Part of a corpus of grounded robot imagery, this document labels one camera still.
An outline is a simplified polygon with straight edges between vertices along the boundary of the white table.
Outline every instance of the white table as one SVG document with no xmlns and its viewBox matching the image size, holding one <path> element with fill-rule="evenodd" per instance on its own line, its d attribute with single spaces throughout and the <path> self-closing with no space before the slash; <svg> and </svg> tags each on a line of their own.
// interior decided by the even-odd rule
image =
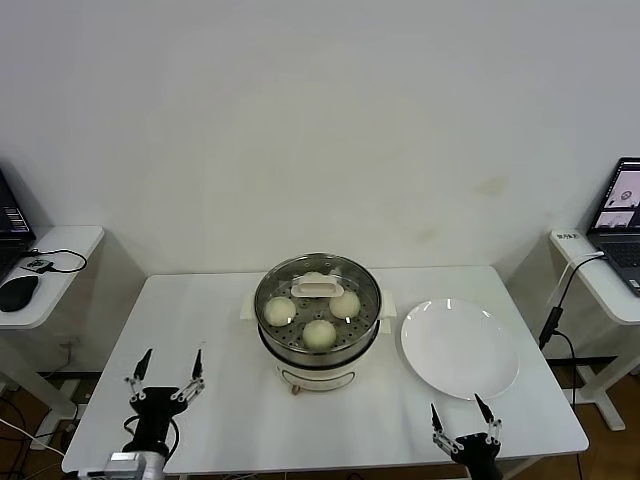
<svg viewBox="0 0 640 480">
<path fill-rule="evenodd" d="M 37 248 L 42 252 L 68 249 L 84 255 L 88 259 L 100 243 L 104 232 L 99 226 L 60 226 L 36 229 L 36 234 L 38 240 L 32 248 Z M 71 270 L 81 264 L 79 258 L 68 254 L 40 258 L 50 259 L 55 263 L 56 268 L 64 270 Z M 21 260 L 2 283 L 16 277 L 36 275 L 20 268 L 29 260 Z M 77 273 L 53 272 L 41 275 L 33 298 L 25 308 L 17 312 L 0 312 L 0 330 L 26 330 L 42 325 L 76 275 Z M 0 338 L 0 371 L 51 408 L 51 412 L 40 425 L 37 435 L 55 430 L 61 419 L 74 417 L 76 406 L 69 398 L 75 391 L 78 381 L 68 380 L 60 390 L 57 390 L 34 372 L 22 354 L 2 338 Z M 78 416 L 81 416 L 83 411 L 84 407 L 79 409 Z M 40 440 L 47 443 L 50 438 L 43 437 Z M 41 449 L 44 447 L 34 442 L 32 448 Z"/>
<path fill-rule="evenodd" d="M 399 319 L 429 298 L 475 302 L 500 318 L 520 353 L 520 375 L 489 400 L 503 419 L 500 458 L 583 451 L 589 442 L 522 317 L 491 267 L 373 270 L 395 297 Z M 432 442 L 430 403 L 448 433 L 484 431 L 475 403 L 434 390 L 399 353 L 399 327 L 381 335 L 368 370 L 346 388 L 293 396 L 275 374 L 255 324 L 239 320 L 245 293 L 262 274 L 154 276 L 147 280 L 92 395 L 62 467 L 102 469 L 130 440 L 122 422 L 133 414 L 130 375 L 147 348 L 146 385 L 182 386 L 202 347 L 206 388 L 183 414 L 180 446 L 168 474 L 266 472 L 424 465 L 448 458 Z"/>
<path fill-rule="evenodd" d="M 551 243 L 565 260 L 596 252 L 591 242 L 577 230 L 554 230 Z M 640 326 L 640 297 L 634 295 L 606 261 L 589 262 L 577 276 L 607 316 L 620 325 Z M 576 403 L 594 403 L 611 430 L 624 430 L 624 421 L 607 395 L 607 389 L 640 364 L 640 330 L 630 332 L 620 354 L 598 375 L 591 367 L 580 366 L 585 385 L 576 391 Z M 565 390 L 567 398 L 571 391 Z"/>
</svg>

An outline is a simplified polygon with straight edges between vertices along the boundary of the mouse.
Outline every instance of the mouse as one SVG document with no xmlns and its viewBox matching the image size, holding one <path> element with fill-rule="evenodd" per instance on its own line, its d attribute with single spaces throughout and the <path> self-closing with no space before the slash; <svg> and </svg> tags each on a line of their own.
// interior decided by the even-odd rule
<svg viewBox="0 0 640 480">
<path fill-rule="evenodd" d="M 38 286 L 36 275 L 27 275 L 9 280 L 0 287 L 0 310 L 17 312 L 26 307 Z"/>
</svg>

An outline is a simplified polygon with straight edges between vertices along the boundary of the cable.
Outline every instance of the cable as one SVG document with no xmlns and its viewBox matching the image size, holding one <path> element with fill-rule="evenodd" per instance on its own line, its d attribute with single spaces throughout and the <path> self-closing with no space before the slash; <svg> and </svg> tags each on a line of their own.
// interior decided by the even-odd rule
<svg viewBox="0 0 640 480">
<path fill-rule="evenodd" d="M 562 307 L 562 302 L 564 302 L 564 298 L 567 296 L 567 292 L 569 291 L 569 287 L 571 286 L 571 280 L 573 280 L 573 277 L 575 276 L 575 274 L 578 272 L 578 270 L 580 270 L 580 267 L 586 263 L 592 262 L 594 260 L 597 260 L 599 258 L 604 258 L 604 255 L 600 255 L 598 257 L 591 257 L 588 258 L 582 262 L 580 262 L 576 268 L 573 269 L 573 272 L 571 272 L 571 275 L 569 276 L 569 281 L 567 282 L 567 285 L 564 287 L 564 292 L 562 292 L 562 297 L 560 297 L 560 301 L 558 302 L 557 307 L 560 308 Z"/>
<path fill-rule="evenodd" d="M 554 330 L 553 331 L 554 335 L 559 335 L 562 338 L 564 338 L 567 343 L 569 344 L 569 348 L 571 349 L 571 359 L 573 360 L 573 386 L 571 387 L 571 409 L 573 410 L 573 413 L 576 413 L 576 383 L 578 383 L 578 365 L 576 362 L 576 352 L 573 349 L 573 343 L 571 343 L 571 340 L 569 339 L 569 337 L 567 337 L 564 333 L 558 331 L 558 330 Z M 580 475 L 580 480 L 582 480 L 582 465 L 580 464 L 580 454 L 576 453 L 576 462 L 578 464 L 578 474 Z"/>
<path fill-rule="evenodd" d="M 131 436 L 134 436 L 136 433 L 129 428 L 129 425 L 135 420 L 138 420 L 139 418 L 140 418 L 140 415 L 134 415 L 133 417 L 129 417 L 124 421 L 124 424 L 122 425 L 122 427 L 127 432 L 129 432 Z M 167 462 L 169 461 L 169 459 L 171 459 L 173 454 L 176 452 L 176 449 L 178 448 L 178 444 L 180 443 L 180 430 L 178 430 L 178 424 L 173 418 L 171 419 L 171 426 L 173 427 L 175 440 L 173 441 L 173 446 L 171 447 L 171 450 L 169 450 L 169 454 L 167 455 Z"/>
<path fill-rule="evenodd" d="M 178 431 L 178 425 L 176 424 L 176 421 L 173 418 L 171 419 L 171 426 L 173 427 L 173 432 L 176 438 L 173 441 L 173 447 L 171 447 L 171 450 L 169 451 L 169 455 L 167 455 L 167 462 L 171 459 L 176 449 L 178 448 L 178 444 L 180 443 L 180 432 Z"/>
<path fill-rule="evenodd" d="M 79 272 L 80 270 L 84 270 L 87 267 L 88 262 L 87 262 L 87 258 L 84 255 L 81 255 L 78 252 L 74 252 L 73 250 L 67 250 L 66 248 L 61 248 L 59 250 L 51 250 L 49 252 L 41 252 L 34 248 L 33 250 L 24 252 L 22 254 L 22 257 L 24 258 L 40 257 L 42 255 L 55 255 L 56 253 L 68 253 L 69 255 L 75 255 L 76 257 L 79 257 L 82 260 L 82 265 L 80 265 L 77 268 L 73 268 L 71 270 L 59 270 L 57 268 L 54 268 L 52 265 L 50 265 L 49 267 L 46 267 L 44 270 L 38 273 L 44 273 L 44 272 L 76 273 L 76 272 Z"/>
<path fill-rule="evenodd" d="M 250 473 L 248 475 L 238 475 L 237 473 L 232 473 L 231 475 L 225 475 L 222 477 L 222 480 L 243 480 L 245 478 L 257 478 L 257 473 Z"/>
<path fill-rule="evenodd" d="M 22 480 L 30 480 L 33 477 L 40 475 L 41 473 L 46 472 L 47 470 L 51 470 L 53 467 L 59 467 L 60 465 L 61 465 L 60 463 L 54 463 L 53 465 L 49 465 L 48 467 L 41 468 L 36 473 L 32 473 L 28 477 L 24 477 Z"/>
<path fill-rule="evenodd" d="M 551 340 L 551 336 L 553 335 L 553 332 L 555 331 L 556 328 L 558 328 L 558 324 L 560 323 L 560 317 L 564 312 L 564 310 L 562 309 L 562 302 L 564 302 L 564 299 L 567 296 L 567 292 L 569 291 L 569 287 L 571 286 L 573 277 L 575 277 L 578 270 L 580 270 L 580 267 L 598 259 L 604 260 L 606 259 L 606 257 L 600 255 L 597 257 L 588 258 L 580 262 L 576 266 L 576 268 L 574 268 L 573 271 L 571 272 L 571 275 L 569 276 L 569 280 L 567 281 L 567 284 L 564 287 L 564 291 L 562 292 L 562 296 L 560 297 L 560 301 L 555 307 L 551 309 L 551 312 L 549 312 L 547 321 L 545 322 L 544 327 L 542 327 L 542 331 L 540 332 L 540 336 L 538 337 L 538 346 L 540 347 L 540 350 L 542 350 L 544 346 L 549 342 L 549 340 Z"/>
<path fill-rule="evenodd" d="M 74 402 L 74 405 L 76 406 L 76 411 L 73 414 L 73 418 L 71 419 L 71 423 L 67 426 L 66 429 L 60 430 L 60 432 L 61 432 L 61 435 L 60 435 L 60 449 L 62 451 L 64 451 L 64 452 L 66 452 L 69 449 L 69 445 L 71 444 L 71 439 L 67 439 L 67 438 L 68 438 L 69 433 L 71 431 L 75 430 L 75 428 L 76 428 L 75 421 L 78 419 L 78 414 L 80 413 L 80 405 L 78 405 L 75 402 Z M 54 434 L 55 434 L 55 431 L 54 432 L 40 434 L 40 435 L 36 435 L 35 437 L 36 438 L 48 437 L 48 436 L 51 436 L 51 435 L 54 435 Z M 25 453 L 24 457 L 22 457 L 22 462 L 20 463 L 20 468 L 18 469 L 18 473 L 20 475 L 22 475 L 23 477 L 24 477 L 25 465 L 27 463 L 27 459 L 29 458 L 29 455 L 31 454 L 31 452 L 32 452 L 32 450 L 29 448 L 29 444 L 27 443 L 27 452 Z"/>
<path fill-rule="evenodd" d="M 4 398 L 0 397 L 0 400 L 3 400 L 5 402 L 10 403 L 8 400 L 5 400 Z M 17 409 L 17 407 L 13 404 L 11 404 L 11 406 L 17 411 L 20 412 L 20 410 Z M 76 413 L 74 414 L 73 418 L 71 419 L 71 422 L 75 422 L 78 419 L 78 404 L 76 403 Z M 74 423 L 71 423 L 70 425 L 68 425 L 66 428 L 61 428 L 60 430 L 54 430 L 53 432 L 47 432 L 47 433 L 40 433 L 39 435 L 34 435 L 35 438 L 43 438 L 43 437 L 51 437 L 53 435 L 57 435 L 58 433 L 69 433 L 72 432 L 76 429 L 76 426 Z M 24 442 L 24 437 L 22 438 L 9 438 L 9 437 L 0 437 L 0 440 L 5 440 L 7 442 Z"/>
<path fill-rule="evenodd" d="M 5 402 L 7 405 L 9 405 L 11 408 L 13 408 L 18 413 L 18 416 L 20 417 L 20 421 L 22 422 L 22 426 L 26 429 L 27 428 L 27 421 L 25 420 L 24 415 L 22 414 L 20 409 L 18 407 L 16 407 L 10 400 L 7 400 L 7 399 L 2 398 L 2 397 L 0 397 L 0 400 Z M 22 456 L 22 448 L 23 447 L 24 447 L 24 439 L 21 440 L 20 448 L 18 449 L 18 454 L 13 459 L 13 463 L 11 464 L 11 467 L 9 468 L 9 471 L 7 472 L 7 480 L 11 480 L 11 476 L 13 474 L 24 476 L 24 474 L 22 473 L 21 470 L 18 470 L 18 471 L 14 470 L 14 468 L 16 468 L 16 466 L 18 465 L 18 461 L 20 460 L 20 457 Z"/>
<path fill-rule="evenodd" d="M 599 252 L 583 253 L 582 255 L 576 255 L 571 260 L 569 260 L 567 262 L 567 265 L 564 267 L 564 270 L 562 271 L 562 275 L 560 275 L 560 280 L 558 280 L 558 283 L 556 283 L 556 286 L 551 291 L 551 295 L 549 295 L 549 298 L 547 298 L 547 303 L 545 303 L 545 305 L 549 305 L 549 303 L 551 303 L 551 300 L 553 299 L 554 295 L 556 294 L 556 292 L 560 288 L 560 285 L 562 285 L 562 281 L 564 280 L 564 276 L 567 274 L 567 271 L 569 270 L 569 267 L 571 267 L 572 264 L 574 264 L 576 261 L 581 260 L 583 258 L 603 257 L 603 256 L 604 256 L 604 252 L 599 251 Z"/>
<path fill-rule="evenodd" d="M 11 402 L 10 400 L 7 400 L 6 398 L 2 398 L 0 397 L 0 401 L 6 403 L 7 405 L 9 405 L 11 408 L 13 408 L 13 410 L 18 414 L 18 416 L 20 417 L 20 421 L 22 422 L 22 425 L 26 428 L 27 425 L 27 421 L 24 418 L 24 415 L 22 415 L 22 412 L 20 411 L 20 409 L 18 407 L 16 407 L 13 402 Z M 24 442 L 24 437 L 20 437 L 20 438 L 9 438 L 9 437 L 0 437 L 0 440 L 6 440 L 8 442 Z"/>
<path fill-rule="evenodd" d="M 133 417 L 129 417 L 124 421 L 124 424 L 122 424 L 122 427 L 131 434 L 131 436 L 133 437 L 136 433 L 131 430 L 129 428 L 129 424 L 131 424 L 131 422 L 133 422 L 134 420 L 137 420 L 140 418 L 140 415 L 134 415 Z"/>
<path fill-rule="evenodd" d="M 33 440 L 36 443 L 39 443 L 40 445 L 42 445 L 44 448 L 46 448 L 47 450 L 51 450 L 52 452 L 56 452 L 58 455 L 60 455 L 62 458 L 64 458 L 64 453 L 62 453 L 60 450 L 57 450 L 53 447 L 50 447 L 49 445 L 47 445 L 44 442 L 41 442 L 40 440 L 38 440 L 36 437 L 34 437 L 33 435 L 31 435 L 30 433 L 25 432 L 23 429 L 21 429 L 20 427 L 16 427 L 15 425 L 7 422 L 5 419 L 0 418 L 0 422 L 4 423 L 6 426 L 13 428 L 14 430 L 17 430 L 19 432 L 21 432 L 22 434 L 26 435 L 27 437 L 29 437 L 31 440 Z"/>
<path fill-rule="evenodd" d="M 47 378 L 51 378 L 53 375 L 55 375 L 56 373 L 58 373 L 60 370 L 62 370 L 63 368 L 67 368 L 69 366 L 69 364 L 71 363 L 71 350 L 73 349 L 73 343 L 69 342 L 67 344 L 64 345 L 64 347 L 67 348 L 67 361 L 64 362 L 63 365 L 60 365 L 58 368 L 56 368 L 55 370 L 47 373 L 44 377 L 45 380 Z"/>
</svg>

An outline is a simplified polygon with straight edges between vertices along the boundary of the black cable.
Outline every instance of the black cable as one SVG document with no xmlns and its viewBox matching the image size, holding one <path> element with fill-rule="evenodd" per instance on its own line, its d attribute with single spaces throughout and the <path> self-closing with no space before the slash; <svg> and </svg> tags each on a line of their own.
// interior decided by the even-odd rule
<svg viewBox="0 0 640 480">
<path fill-rule="evenodd" d="M 540 336 L 538 337 L 538 346 L 540 347 L 540 350 L 542 350 L 544 346 L 549 342 L 549 340 L 551 340 L 551 336 L 554 334 L 556 328 L 558 328 L 558 324 L 560 323 L 560 317 L 564 313 L 564 310 L 562 309 L 562 302 L 564 302 L 564 299 L 567 296 L 567 292 L 569 291 L 569 287 L 571 286 L 571 281 L 573 280 L 573 277 L 575 277 L 576 273 L 578 272 L 578 270 L 580 270 L 580 267 L 582 265 L 597 259 L 605 260 L 606 258 L 602 255 L 599 257 L 588 258 L 585 261 L 579 263 L 571 272 L 571 275 L 569 276 L 569 280 L 567 281 L 567 284 L 564 287 L 564 292 L 562 292 L 562 297 L 560 297 L 560 301 L 555 307 L 551 309 L 551 312 L 549 312 L 547 321 L 544 323 L 544 327 L 542 327 L 542 331 L 540 332 Z"/>
<path fill-rule="evenodd" d="M 169 455 L 167 455 L 167 462 L 173 456 L 176 449 L 178 448 L 178 444 L 180 443 L 180 431 L 178 430 L 178 425 L 176 424 L 176 421 L 173 418 L 171 419 L 171 426 L 173 427 L 173 432 L 175 433 L 176 438 L 173 441 L 173 447 L 171 447 L 171 450 L 169 451 Z"/>
<path fill-rule="evenodd" d="M 3 402 L 7 402 L 16 412 L 18 412 L 18 415 L 20 415 L 21 419 L 22 419 L 22 423 L 24 423 L 24 417 L 22 416 L 22 412 L 20 412 L 20 410 L 18 409 L 18 407 L 16 407 L 13 403 L 11 403 L 10 401 L 8 401 L 5 398 L 0 397 L 0 400 Z M 72 422 L 75 422 L 78 419 L 78 413 L 79 413 L 79 407 L 78 404 L 76 403 L 76 413 L 73 415 L 73 418 L 71 419 Z M 41 433 L 40 435 L 34 435 L 35 438 L 42 438 L 42 437 L 48 437 L 51 435 L 56 435 L 58 433 L 64 433 L 68 431 L 68 428 L 61 428 L 60 430 L 54 430 L 53 432 L 48 432 L 48 433 Z M 6 442 L 23 442 L 24 441 L 24 436 L 22 436 L 21 438 L 9 438 L 9 437 L 1 437 L 0 436 L 0 440 L 4 440 Z"/>
<path fill-rule="evenodd" d="M 135 435 L 135 432 L 129 428 L 129 425 L 133 421 L 138 420 L 139 418 L 140 418 L 140 415 L 134 415 L 133 417 L 127 418 L 124 421 L 124 424 L 122 424 L 122 427 L 127 432 L 129 432 L 132 436 Z M 180 431 L 178 430 L 178 424 L 176 423 L 176 421 L 173 418 L 171 419 L 171 426 L 173 427 L 173 433 L 175 434 L 175 440 L 173 441 L 173 446 L 171 447 L 171 450 L 169 451 L 169 455 L 167 455 L 167 462 L 173 456 L 173 454 L 175 453 L 176 449 L 178 448 L 178 444 L 180 443 Z"/>
<path fill-rule="evenodd" d="M 559 335 L 562 338 L 564 338 L 569 344 L 569 348 L 571 349 L 571 359 L 573 360 L 573 386 L 571 387 L 571 409 L 575 414 L 576 413 L 576 384 L 578 383 L 578 365 L 576 362 L 576 352 L 573 349 L 573 343 L 571 343 L 571 340 L 569 339 L 569 337 L 567 337 L 564 333 L 558 330 L 554 330 L 553 334 Z M 582 480 L 582 465 L 580 464 L 579 453 L 576 453 L 576 462 L 578 464 L 578 474 L 580 475 L 580 480 Z"/>
<path fill-rule="evenodd" d="M 25 420 L 24 415 L 22 414 L 20 409 L 16 407 L 13 402 L 11 402 L 10 400 L 7 400 L 6 398 L 0 397 L 0 400 L 2 400 L 4 403 L 9 405 L 18 413 L 18 416 L 20 417 L 20 421 L 22 422 L 22 429 L 26 431 L 27 421 Z M 13 459 L 13 463 L 11 464 L 9 471 L 5 473 L 5 475 L 7 475 L 7 480 L 11 480 L 11 477 L 13 475 L 18 475 L 18 478 L 20 478 L 20 475 L 22 475 L 23 477 L 25 476 L 24 473 L 22 473 L 22 466 L 19 470 L 15 470 L 16 466 L 18 465 L 18 461 L 20 460 L 20 457 L 22 457 L 22 448 L 24 447 L 24 444 L 25 444 L 25 438 L 23 438 L 22 441 L 20 442 L 20 448 L 18 448 L 18 454 Z M 29 449 L 29 443 L 27 442 L 27 455 L 29 454 L 28 449 Z"/>
<path fill-rule="evenodd" d="M 43 379 L 47 379 L 47 378 L 51 378 L 53 375 L 55 375 L 56 373 L 58 373 L 60 370 L 62 370 L 63 368 L 67 368 L 70 364 L 71 364 L 71 351 L 73 350 L 73 344 L 71 342 L 63 345 L 64 347 L 66 347 L 67 349 L 67 360 L 64 362 L 63 365 L 60 365 L 58 368 L 56 368 L 55 370 L 47 373 L 45 376 L 43 376 Z"/>
<path fill-rule="evenodd" d="M 80 405 L 78 405 L 77 403 L 73 402 L 74 405 L 76 406 L 76 411 L 73 414 L 73 418 L 71 419 L 71 422 L 75 422 L 78 419 L 78 414 L 80 413 Z M 66 430 L 62 431 L 61 437 L 60 437 L 60 447 L 61 450 L 63 452 L 66 452 L 69 448 L 69 444 L 71 443 L 71 440 L 69 440 L 68 442 L 65 442 L 65 437 L 64 434 L 68 433 Z M 38 437 L 46 437 L 48 435 L 51 435 L 51 433 L 47 433 L 47 434 L 43 434 L 43 435 L 38 435 Z M 18 472 L 24 476 L 24 467 L 25 464 L 27 463 L 27 458 L 29 457 L 29 455 L 31 454 L 31 448 L 29 448 L 29 442 L 31 442 L 31 439 L 28 439 L 29 441 L 27 442 L 27 453 L 25 454 L 24 457 L 22 457 L 22 462 L 20 463 L 20 468 L 18 469 Z"/>
<path fill-rule="evenodd" d="M 78 252 L 74 252 L 73 250 L 68 250 L 66 248 L 61 248 L 59 250 L 51 250 L 49 252 L 41 252 L 37 249 L 33 249 L 33 250 L 29 250 L 28 252 L 24 252 L 22 256 L 25 258 L 29 258 L 29 257 L 40 257 L 42 255 L 55 255 L 56 253 L 68 253 L 69 255 L 75 255 L 76 257 L 79 257 L 82 260 L 82 265 L 80 265 L 77 268 L 73 268 L 71 270 L 58 270 L 57 268 L 50 266 L 46 270 L 44 270 L 44 272 L 76 273 L 76 272 L 79 272 L 80 270 L 84 270 L 87 267 L 88 262 L 87 262 L 87 258 L 84 255 L 81 255 Z"/>
<path fill-rule="evenodd" d="M 575 274 L 578 272 L 578 270 L 580 270 L 580 267 L 582 265 L 584 265 L 585 263 L 589 263 L 592 262 L 593 260 L 598 260 L 598 259 L 604 259 L 605 257 L 600 256 L 600 257 L 591 257 L 591 258 L 587 258 L 586 260 L 580 262 L 578 265 L 576 265 L 576 268 L 573 269 L 573 272 L 571 272 L 571 275 L 569 275 L 569 280 L 567 281 L 567 284 L 564 287 L 564 292 L 562 292 L 562 297 L 560 297 L 560 301 L 558 302 L 558 305 L 556 305 L 556 307 L 560 308 L 562 307 L 562 302 L 564 302 L 564 297 L 567 296 L 567 292 L 569 291 L 569 286 L 571 285 L 571 280 L 573 280 L 573 277 L 575 276 Z"/>
<path fill-rule="evenodd" d="M 131 424 L 131 422 L 139 418 L 140 418 L 140 415 L 134 415 L 133 417 L 127 418 L 122 424 L 122 428 L 124 428 L 127 432 L 129 432 L 132 437 L 135 435 L 135 432 L 129 428 L 129 424 Z"/>
</svg>

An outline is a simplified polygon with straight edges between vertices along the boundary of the laptop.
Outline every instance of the laptop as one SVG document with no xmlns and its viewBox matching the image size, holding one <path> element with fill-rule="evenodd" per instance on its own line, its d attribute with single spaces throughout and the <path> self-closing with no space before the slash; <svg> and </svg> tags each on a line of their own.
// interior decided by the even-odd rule
<svg viewBox="0 0 640 480">
<path fill-rule="evenodd" d="M 640 296 L 640 158 L 621 158 L 587 238 Z"/>
<path fill-rule="evenodd" d="M 0 280 L 27 251 L 36 236 L 0 172 Z"/>
</svg>

